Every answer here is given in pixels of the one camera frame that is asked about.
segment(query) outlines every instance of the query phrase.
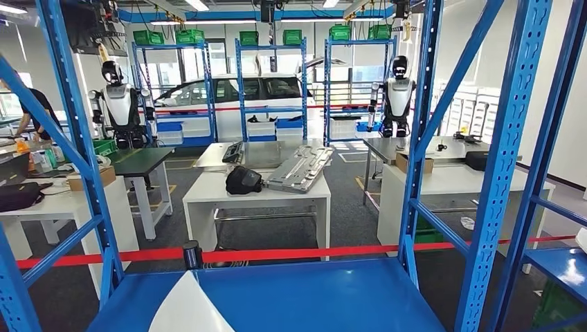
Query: person's arm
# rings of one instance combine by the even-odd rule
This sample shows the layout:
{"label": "person's arm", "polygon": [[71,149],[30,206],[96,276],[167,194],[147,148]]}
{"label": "person's arm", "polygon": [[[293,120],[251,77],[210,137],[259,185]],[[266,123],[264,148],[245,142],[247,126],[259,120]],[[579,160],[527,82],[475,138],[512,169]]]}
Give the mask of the person's arm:
{"label": "person's arm", "polygon": [[30,114],[24,113],[22,115],[22,118],[20,119],[19,128],[18,128],[15,136],[20,135],[24,131],[24,129],[28,126],[29,123],[30,123]]}

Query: black bag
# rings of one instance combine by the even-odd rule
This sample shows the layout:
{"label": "black bag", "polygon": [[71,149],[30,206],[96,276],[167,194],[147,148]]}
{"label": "black bag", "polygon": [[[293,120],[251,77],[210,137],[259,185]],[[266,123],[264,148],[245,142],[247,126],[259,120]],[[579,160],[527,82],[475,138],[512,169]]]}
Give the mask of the black bag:
{"label": "black bag", "polygon": [[226,191],[233,195],[261,192],[262,184],[261,174],[242,166],[235,167],[226,177]]}
{"label": "black bag", "polygon": [[45,197],[41,192],[45,187],[36,182],[0,187],[0,212],[20,210],[39,203]]}

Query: floor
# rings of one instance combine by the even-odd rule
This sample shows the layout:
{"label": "floor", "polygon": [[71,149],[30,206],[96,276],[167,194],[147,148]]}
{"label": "floor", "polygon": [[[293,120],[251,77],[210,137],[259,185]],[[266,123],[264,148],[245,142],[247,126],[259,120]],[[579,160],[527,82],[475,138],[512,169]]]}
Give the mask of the floor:
{"label": "floor", "polygon": [[[362,144],[351,143],[337,145],[336,148],[337,155],[334,156],[332,165],[324,171],[333,193],[331,245],[379,244],[376,234],[377,211],[371,205],[365,207],[361,204],[360,177],[364,174],[366,148]],[[172,216],[165,217],[157,225],[157,238],[154,241],[145,240],[140,219],[134,219],[141,249],[180,246],[188,239],[181,199],[200,174],[198,170],[191,167],[196,156],[197,152],[194,151],[180,151],[167,162],[169,183],[174,186],[172,192],[174,213]],[[152,179],[156,184],[156,177],[152,176]],[[377,181],[372,182],[370,191],[375,193],[376,199],[379,199]],[[581,198],[582,195],[583,193],[577,190],[560,185],[555,190],[553,201],[560,202],[564,206],[567,202],[572,202],[577,208],[583,208],[584,211],[587,210],[587,207],[582,206],[581,201],[575,200],[576,197]],[[158,203],[156,192],[152,193],[151,200],[155,205]],[[129,202],[131,205],[136,202],[132,193],[129,193]],[[231,214],[241,213],[243,211],[231,211]],[[467,239],[471,233],[460,226],[462,216],[474,218],[474,214],[455,213],[443,214],[443,219]],[[572,234],[565,233],[566,231],[572,232],[572,229],[559,229],[557,228],[558,224],[560,221],[557,216],[549,214],[548,226],[545,226],[545,230],[548,230],[550,234],[558,234],[557,232]],[[53,248],[46,243],[39,223],[27,222],[24,226],[35,257],[42,257]],[[73,223],[68,224],[60,230],[60,238],[65,239],[68,234],[74,231],[74,228]],[[317,246],[315,228],[309,218],[227,221],[218,227],[218,231],[219,244],[225,248],[237,250],[315,248]],[[71,251],[71,254],[80,253],[82,253],[80,246]],[[451,331],[459,300],[464,258],[455,250],[441,250],[417,252],[416,260],[420,290],[447,331]],[[494,262],[486,305],[492,301],[492,295],[498,281],[497,277],[504,260],[503,257],[498,256]],[[150,261],[132,263],[127,272],[179,270],[182,268],[181,261]],[[543,275],[538,272],[532,271],[529,275],[521,275],[514,295],[514,305],[507,319],[506,331],[524,331],[530,327],[533,312],[540,300],[535,291],[541,290],[544,281]],[[30,294],[43,331],[84,331],[98,310],[98,300],[89,272],[87,268],[81,266],[50,270],[30,287]],[[482,326],[489,318],[489,314],[490,312],[486,311],[483,315]],[[5,329],[5,326],[0,326],[0,331],[7,331]]]}

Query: person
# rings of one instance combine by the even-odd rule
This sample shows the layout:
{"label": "person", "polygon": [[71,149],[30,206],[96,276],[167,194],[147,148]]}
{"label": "person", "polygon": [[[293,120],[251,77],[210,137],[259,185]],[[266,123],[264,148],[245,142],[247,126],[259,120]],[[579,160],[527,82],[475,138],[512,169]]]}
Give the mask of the person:
{"label": "person", "polygon": [[[2,81],[0,81],[0,87],[8,89],[6,84]],[[29,90],[31,93],[33,93],[35,98],[39,100],[39,103],[41,103],[41,106],[43,106],[45,112],[47,112],[47,115],[49,115],[53,119],[53,122],[55,122],[57,127],[59,129],[62,129],[61,125],[59,124],[59,120],[57,119],[57,116],[55,115],[55,112],[51,107],[51,104],[47,100],[47,97],[37,89],[29,88]],[[20,134],[23,133],[24,129],[26,129],[30,121],[33,120],[33,126],[35,128],[35,132],[33,134],[33,142],[39,142],[40,140],[51,140],[49,133],[47,133],[47,131],[45,131],[45,128],[41,126],[41,123],[37,119],[35,119],[35,117],[32,114],[30,114],[30,111],[22,104],[22,102],[20,102],[20,106],[22,108],[23,114],[15,136],[20,136]]]}

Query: white humanoid robot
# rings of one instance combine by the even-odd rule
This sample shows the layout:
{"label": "white humanoid robot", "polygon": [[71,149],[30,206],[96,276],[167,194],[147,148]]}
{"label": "white humanoid robot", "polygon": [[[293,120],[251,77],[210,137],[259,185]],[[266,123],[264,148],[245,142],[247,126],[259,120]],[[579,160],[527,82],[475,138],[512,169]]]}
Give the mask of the white humanoid robot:
{"label": "white humanoid robot", "polygon": [[383,137],[393,136],[393,122],[397,122],[395,137],[407,136],[408,114],[410,112],[410,100],[412,92],[416,89],[416,82],[406,77],[408,69],[408,58],[400,55],[393,60],[392,74],[383,84],[373,83],[371,86],[371,102],[368,107],[369,123],[367,131],[371,132],[375,121],[377,108],[377,94],[379,89],[383,90],[385,99],[383,101],[383,123],[380,129]]}
{"label": "white humanoid robot", "polygon": [[[123,83],[124,76],[118,63],[112,60],[103,62],[102,76],[108,82],[106,87],[101,91],[92,90],[88,93],[93,113],[92,121],[96,124],[100,138],[108,137],[101,107],[101,100],[104,100],[117,148],[155,147],[157,128],[150,92],[147,89],[141,90],[146,110],[145,119],[151,129],[151,137],[147,137],[146,126],[141,124],[138,110],[138,91],[130,84]],[[151,189],[148,176],[145,177],[145,183],[147,188]]]}

